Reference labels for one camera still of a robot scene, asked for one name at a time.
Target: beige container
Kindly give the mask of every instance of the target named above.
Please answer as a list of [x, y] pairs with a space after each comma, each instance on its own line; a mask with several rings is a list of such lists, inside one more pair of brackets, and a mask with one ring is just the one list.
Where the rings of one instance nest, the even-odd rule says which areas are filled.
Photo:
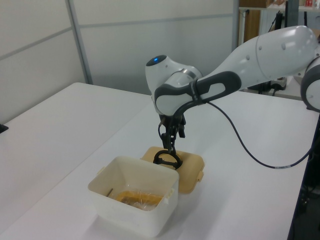
[[[102, 218], [138, 234], [155, 237], [178, 204], [178, 182], [179, 174], [172, 169], [118, 156], [98, 173], [89, 183], [88, 189], [97, 213]], [[144, 195], [162, 196], [162, 199], [151, 210], [115, 200], [121, 193], [132, 190]]]

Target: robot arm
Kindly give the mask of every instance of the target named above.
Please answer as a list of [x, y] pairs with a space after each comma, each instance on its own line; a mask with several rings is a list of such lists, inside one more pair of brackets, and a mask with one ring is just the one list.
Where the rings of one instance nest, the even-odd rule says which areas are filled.
[[304, 76], [301, 97], [310, 109], [320, 112], [318, 46], [309, 28], [294, 26], [245, 42], [204, 77], [195, 67], [165, 55], [152, 58], [145, 74], [160, 116], [178, 117], [191, 107], [284, 76]]

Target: black cable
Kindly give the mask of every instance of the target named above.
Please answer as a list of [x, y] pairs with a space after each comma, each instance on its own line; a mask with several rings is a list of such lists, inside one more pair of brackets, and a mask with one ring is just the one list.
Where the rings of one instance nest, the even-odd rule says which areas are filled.
[[268, 33], [270, 32], [270, 30], [271, 30], [272, 26], [274, 25], [276, 19], [277, 19], [277, 16], [274, 18], [273, 22], [271, 23], [271, 27], [269, 28]]
[[209, 104], [209, 105], [211, 105], [211, 106], [213, 106], [214, 108], [218, 109], [218, 110], [226, 117], [226, 119], [229, 120], [229, 122], [230, 122], [231, 126], [233, 127], [233, 130], [235, 131], [235, 134], [236, 134], [236, 136], [238, 137], [238, 139], [239, 139], [242, 147], [244, 148], [244, 150], [250, 155], [251, 158], [253, 158], [253, 160], [255, 160], [257, 163], [261, 164], [262, 166], [265, 166], [265, 167], [270, 168], [270, 169], [288, 169], [288, 168], [294, 167], [295, 165], [298, 165], [299, 163], [301, 163], [301, 162], [312, 152], [312, 150], [313, 150], [313, 147], [311, 147], [311, 148], [309, 149], [309, 151], [308, 151], [301, 159], [299, 159], [298, 161], [296, 161], [295, 163], [290, 164], [290, 165], [286, 165], [286, 166], [271, 166], [271, 165], [267, 165], [267, 164], [259, 161], [258, 159], [256, 159], [256, 158], [251, 154], [251, 152], [249, 152], [249, 150], [246, 148], [244, 142], [242, 141], [242, 139], [241, 139], [241, 137], [240, 137], [240, 135], [239, 135], [239, 133], [238, 133], [238, 131], [237, 131], [234, 123], [233, 123], [232, 120], [230, 119], [230, 117], [229, 117], [221, 108], [219, 108], [218, 106], [214, 105], [213, 103], [211, 103], [211, 102], [209, 102], [209, 101], [207, 101], [206, 103]]

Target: wooden shelf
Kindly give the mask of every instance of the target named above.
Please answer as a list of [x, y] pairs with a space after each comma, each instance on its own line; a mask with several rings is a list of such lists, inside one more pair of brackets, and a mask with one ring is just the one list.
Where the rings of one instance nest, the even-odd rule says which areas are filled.
[[[285, 11], [286, 6], [284, 4], [278, 6], [271, 4], [267, 8], [265, 7], [245, 7], [245, 6], [240, 6], [240, 10], [268, 10], [268, 11]], [[315, 12], [315, 13], [320, 13], [320, 8], [316, 7], [310, 7], [310, 6], [299, 6], [299, 12]]]

